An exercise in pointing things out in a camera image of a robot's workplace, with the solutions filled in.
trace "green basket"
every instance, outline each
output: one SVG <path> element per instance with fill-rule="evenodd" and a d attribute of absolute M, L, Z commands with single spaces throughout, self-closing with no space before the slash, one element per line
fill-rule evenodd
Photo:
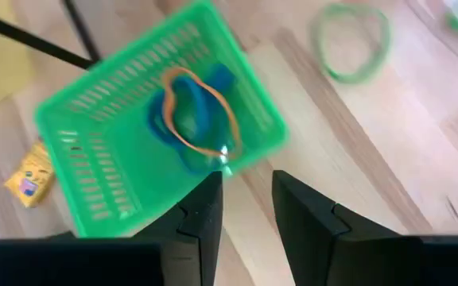
<path fill-rule="evenodd" d="M 276 149 L 287 129 L 219 13 L 195 1 L 42 103 L 36 121 L 81 237 L 131 235 L 181 201 L 206 176 L 185 171 L 175 150 L 143 122 L 172 66 L 204 78 L 215 63 L 236 76 L 224 95 L 240 124 L 234 174 Z"/>

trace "wooden surface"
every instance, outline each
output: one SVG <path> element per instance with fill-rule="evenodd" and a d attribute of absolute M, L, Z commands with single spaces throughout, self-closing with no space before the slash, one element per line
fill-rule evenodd
<path fill-rule="evenodd" d="M 329 2 L 214 1 L 290 128 L 284 149 L 224 182 L 217 285 L 293 285 L 274 222 L 273 169 L 399 233 L 458 233 L 458 35 L 444 26 L 442 1 L 359 1 L 381 9 L 394 36 L 383 69 L 360 85 L 327 79 L 312 56 L 309 26 Z M 183 3 L 79 0 L 105 56 Z M 14 0 L 14 7 L 20 26 L 83 54 L 57 0 Z M 343 37 L 329 35 L 330 51 L 341 52 L 333 64 L 350 67 L 365 45 L 344 28 L 335 31 Z M 83 73 L 29 55 L 34 81 L 0 103 L 0 238 L 72 227 L 58 185 L 31 210 L 2 186 L 39 136 L 34 107 Z"/>

